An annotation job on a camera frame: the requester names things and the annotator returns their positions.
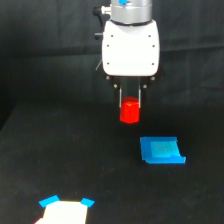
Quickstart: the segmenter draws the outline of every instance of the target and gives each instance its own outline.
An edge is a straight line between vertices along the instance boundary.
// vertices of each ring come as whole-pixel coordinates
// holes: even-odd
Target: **red block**
[[[139,100],[134,97],[122,99],[120,120],[132,124],[139,121]]]

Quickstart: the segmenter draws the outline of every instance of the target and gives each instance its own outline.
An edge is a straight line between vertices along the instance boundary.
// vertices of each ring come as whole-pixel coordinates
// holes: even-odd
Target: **black table surface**
[[[186,164],[142,161],[140,137],[176,136]],[[32,224],[39,201],[95,201],[87,224],[224,223],[224,110],[18,103],[0,132],[0,223]]]

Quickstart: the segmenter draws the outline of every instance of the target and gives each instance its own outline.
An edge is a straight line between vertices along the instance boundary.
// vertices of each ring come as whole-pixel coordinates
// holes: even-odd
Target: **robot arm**
[[[139,81],[138,106],[141,107],[141,91],[148,87],[142,80],[155,78],[160,60],[160,42],[156,21],[152,19],[152,0],[111,0],[110,7],[94,8],[100,19],[102,33],[102,63],[108,79],[116,78],[114,87],[119,90],[119,106],[122,109],[122,77],[134,77]],[[110,15],[104,30],[100,14]]]

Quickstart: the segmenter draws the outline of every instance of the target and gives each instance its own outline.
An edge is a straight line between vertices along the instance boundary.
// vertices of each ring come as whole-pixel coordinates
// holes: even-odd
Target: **red cube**
[[[134,97],[122,99],[120,120],[132,124],[139,121],[139,100]]]

